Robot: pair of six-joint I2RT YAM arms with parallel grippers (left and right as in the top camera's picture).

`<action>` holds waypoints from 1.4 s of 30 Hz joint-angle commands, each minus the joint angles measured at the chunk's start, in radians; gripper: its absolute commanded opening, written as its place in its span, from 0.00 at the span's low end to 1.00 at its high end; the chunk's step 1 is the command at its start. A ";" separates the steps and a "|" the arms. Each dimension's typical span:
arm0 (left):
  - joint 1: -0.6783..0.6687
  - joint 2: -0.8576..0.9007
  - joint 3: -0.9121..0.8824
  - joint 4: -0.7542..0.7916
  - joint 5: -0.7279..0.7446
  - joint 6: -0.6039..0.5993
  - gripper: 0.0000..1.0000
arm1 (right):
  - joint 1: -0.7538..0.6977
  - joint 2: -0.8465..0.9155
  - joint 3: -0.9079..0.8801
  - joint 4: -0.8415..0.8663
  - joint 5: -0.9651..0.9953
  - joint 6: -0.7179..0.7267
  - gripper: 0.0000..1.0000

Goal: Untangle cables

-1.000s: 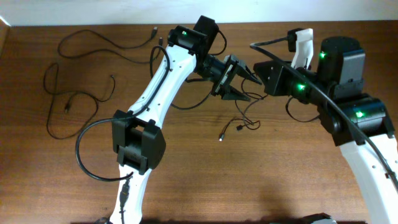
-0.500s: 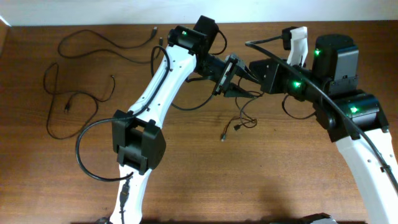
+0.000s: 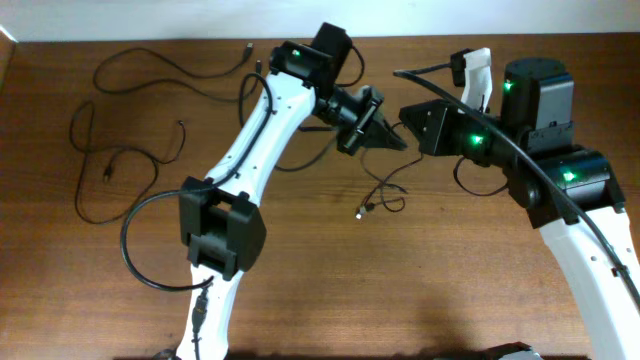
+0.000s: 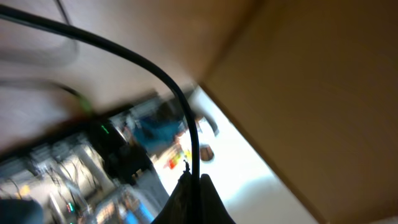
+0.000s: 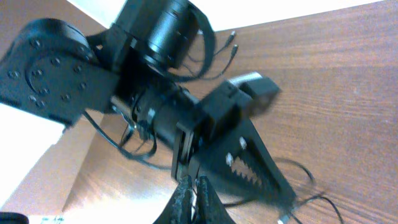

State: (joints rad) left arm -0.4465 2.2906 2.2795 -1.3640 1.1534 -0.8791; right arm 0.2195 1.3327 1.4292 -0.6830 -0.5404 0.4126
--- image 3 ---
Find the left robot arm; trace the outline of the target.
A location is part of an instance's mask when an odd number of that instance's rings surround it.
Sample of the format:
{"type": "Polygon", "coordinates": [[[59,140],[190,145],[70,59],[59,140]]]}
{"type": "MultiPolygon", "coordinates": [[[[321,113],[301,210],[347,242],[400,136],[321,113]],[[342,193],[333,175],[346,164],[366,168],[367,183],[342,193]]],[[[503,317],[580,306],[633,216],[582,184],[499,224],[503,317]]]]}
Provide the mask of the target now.
{"type": "Polygon", "coordinates": [[[259,212],[275,165],[302,122],[315,116],[337,130],[338,151],[402,151],[405,142],[381,111],[371,86],[349,94],[336,82],[354,48],[346,31],[323,24],[308,45],[273,49],[266,85],[225,156],[204,180],[189,177],[179,197],[181,240],[188,248],[193,290],[180,359],[223,359],[239,283],[266,240],[259,212]]]}

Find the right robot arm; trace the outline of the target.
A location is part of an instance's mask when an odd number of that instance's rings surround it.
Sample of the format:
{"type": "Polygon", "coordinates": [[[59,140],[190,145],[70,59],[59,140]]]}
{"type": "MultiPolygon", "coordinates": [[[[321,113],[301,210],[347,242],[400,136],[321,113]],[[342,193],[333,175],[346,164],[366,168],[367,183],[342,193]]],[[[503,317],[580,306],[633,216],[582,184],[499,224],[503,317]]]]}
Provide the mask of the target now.
{"type": "Polygon", "coordinates": [[[417,70],[395,76],[436,94],[401,109],[421,153],[495,166],[569,284],[598,359],[639,356],[639,261],[625,197],[605,156],[574,143],[574,81],[548,58],[505,69],[498,116],[463,103],[417,70]]]}

